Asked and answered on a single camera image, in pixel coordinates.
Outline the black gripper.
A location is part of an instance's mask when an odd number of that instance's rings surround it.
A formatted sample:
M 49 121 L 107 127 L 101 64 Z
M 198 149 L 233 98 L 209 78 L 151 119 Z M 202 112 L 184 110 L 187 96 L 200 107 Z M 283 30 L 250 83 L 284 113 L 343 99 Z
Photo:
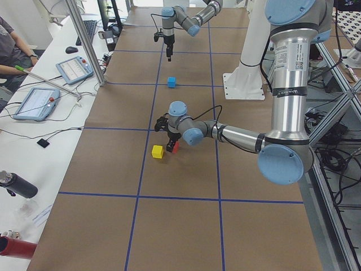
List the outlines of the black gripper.
M 168 61 L 170 62 L 171 56 L 173 55 L 173 46 L 175 43 L 175 35 L 164 36 L 164 43 L 167 45 L 166 57 L 168 58 Z
M 175 148 L 175 142 L 181 138 L 181 134 L 168 131 L 168 137 L 169 137 L 169 141 L 166 145 L 166 151 L 173 153 Z

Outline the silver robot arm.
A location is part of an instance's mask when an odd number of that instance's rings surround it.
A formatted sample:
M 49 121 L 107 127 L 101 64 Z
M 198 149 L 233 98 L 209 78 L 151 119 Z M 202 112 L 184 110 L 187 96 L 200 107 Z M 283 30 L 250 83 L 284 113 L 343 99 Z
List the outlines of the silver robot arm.
M 187 15 L 186 9 L 180 5 L 164 7 L 161 10 L 162 28 L 154 34 L 154 40 L 157 42 L 160 37 L 164 39 L 166 57 L 169 62 L 175 43 L 174 23 L 178 23 L 190 36 L 194 37 L 198 34 L 201 26 L 217 16 L 223 7 L 222 0 L 204 2 L 206 7 L 194 16 Z
M 175 101 L 155 127 L 167 132 L 166 149 L 175 151 L 179 139 L 194 146 L 208 137 L 257 154 L 260 172 L 273 183 L 300 180 L 313 163 L 303 125 L 310 47 L 329 37 L 332 12 L 332 1 L 255 1 L 239 66 L 223 75 L 224 94 L 227 99 L 262 99 L 262 60 L 272 43 L 270 130 L 258 133 L 218 120 L 198 121 L 184 102 Z

